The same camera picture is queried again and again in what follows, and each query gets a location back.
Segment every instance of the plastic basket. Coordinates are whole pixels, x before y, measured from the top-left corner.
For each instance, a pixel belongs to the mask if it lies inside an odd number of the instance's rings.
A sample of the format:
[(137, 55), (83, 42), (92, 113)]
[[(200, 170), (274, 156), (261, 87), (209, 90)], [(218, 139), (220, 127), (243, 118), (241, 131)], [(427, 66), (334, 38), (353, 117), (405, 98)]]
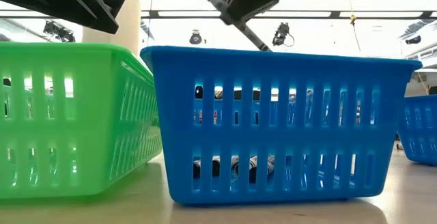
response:
[[(183, 204), (379, 194), (406, 83), (421, 67), (419, 61), (170, 46), (145, 48), (141, 57), (154, 73), (169, 191)], [(221, 99), (214, 94), (220, 89)], [(212, 176), (213, 156), (220, 157), (218, 176)], [(255, 183), (249, 182), (252, 156)], [(271, 174), (268, 156), (275, 156)]]
[(2, 199), (99, 193), (161, 151), (152, 75), (124, 48), (2, 43), (0, 74)]
[(437, 96), (405, 98), (398, 133), (408, 159), (437, 166)]

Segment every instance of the green plastic basket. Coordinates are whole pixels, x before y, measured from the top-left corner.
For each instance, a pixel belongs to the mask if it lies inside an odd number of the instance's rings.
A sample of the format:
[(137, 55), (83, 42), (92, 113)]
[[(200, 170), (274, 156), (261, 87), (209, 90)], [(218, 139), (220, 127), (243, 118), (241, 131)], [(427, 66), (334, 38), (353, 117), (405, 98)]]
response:
[(0, 44), (0, 199), (91, 195), (162, 150), (152, 75), (106, 44)]

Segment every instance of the blue plastic basket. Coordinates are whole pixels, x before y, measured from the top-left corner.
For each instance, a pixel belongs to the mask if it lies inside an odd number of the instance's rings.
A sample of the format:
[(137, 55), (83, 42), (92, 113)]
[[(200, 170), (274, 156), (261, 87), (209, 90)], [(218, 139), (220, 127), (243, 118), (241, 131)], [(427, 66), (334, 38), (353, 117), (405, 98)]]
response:
[[(421, 67), (419, 61), (171, 46), (145, 48), (141, 57), (154, 73), (170, 195), (182, 204), (379, 194), (406, 83)], [(221, 99), (214, 95), (220, 89)], [(213, 156), (220, 156), (214, 177)], [(249, 183), (252, 156), (255, 183)]]
[(437, 166), (437, 95), (405, 98), (398, 133), (408, 159)]

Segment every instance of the table surface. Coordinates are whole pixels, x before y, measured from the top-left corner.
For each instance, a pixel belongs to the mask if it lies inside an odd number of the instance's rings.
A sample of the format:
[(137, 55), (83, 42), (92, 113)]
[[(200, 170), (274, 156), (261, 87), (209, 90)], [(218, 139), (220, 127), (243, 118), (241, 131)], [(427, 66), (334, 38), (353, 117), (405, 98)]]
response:
[(171, 200), (163, 155), (92, 197), (1, 200), (0, 223), (437, 223), (437, 167), (393, 152), (384, 192), (322, 203), (189, 208)]

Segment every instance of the white pillar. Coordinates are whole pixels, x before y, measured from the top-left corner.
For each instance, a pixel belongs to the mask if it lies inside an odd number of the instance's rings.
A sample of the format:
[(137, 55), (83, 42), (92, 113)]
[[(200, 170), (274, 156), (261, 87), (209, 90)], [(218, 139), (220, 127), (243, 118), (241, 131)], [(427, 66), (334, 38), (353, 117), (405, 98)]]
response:
[(82, 42), (98, 42), (123, 46), (139, 56), (141, 7), (138, 0), (125, 0), (115, 20), (119, 29), (115, 35), (83, 28)]

